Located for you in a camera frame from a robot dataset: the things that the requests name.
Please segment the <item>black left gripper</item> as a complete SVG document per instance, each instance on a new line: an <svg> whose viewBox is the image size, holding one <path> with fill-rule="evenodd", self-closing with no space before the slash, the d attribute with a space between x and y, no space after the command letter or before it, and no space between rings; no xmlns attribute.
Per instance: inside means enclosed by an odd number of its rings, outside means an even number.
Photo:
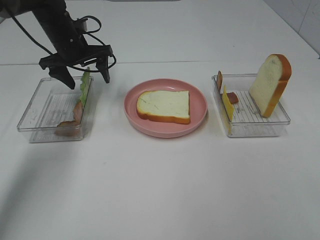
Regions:
<svg viewBox="0 0 320 240"><path fill-rule="evenodd" d="M109 69L113 64L109 63L109 59L113 57L113 50L109 44L94 36L93 31L82 31L79 39L60 41L56 51L41 58L39 65L42 69L49 68L49 75L71 90L75 89L75 81L66 67L83 70L85 66L95 64L104 82L110 82Z"/></svg>

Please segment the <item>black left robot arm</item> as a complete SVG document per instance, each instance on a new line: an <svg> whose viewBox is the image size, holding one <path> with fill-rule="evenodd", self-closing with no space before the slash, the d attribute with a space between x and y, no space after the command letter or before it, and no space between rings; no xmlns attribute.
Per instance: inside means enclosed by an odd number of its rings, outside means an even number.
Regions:
<svg viewBox="0 0 320 240"><path fill-rule="evenodd" d="M116 60L112 47L100 41L98 45L89 45L85 35L94 36L95 31L88 31L86 21L92 19L98 24L100 20L86 15L76 20L72 19L63 0L2 0L0 2L1 18L11 18L27 37L44 51L46 47L36 41L17 20L17 16L32 12L48 39L56 50L39 60L40 67L49 70L49 75L70 89L75 88L75 81L68 69L86 72L85 66L95 64L96 72L101 73L104 81L109 83L109 58Z"/></svg>

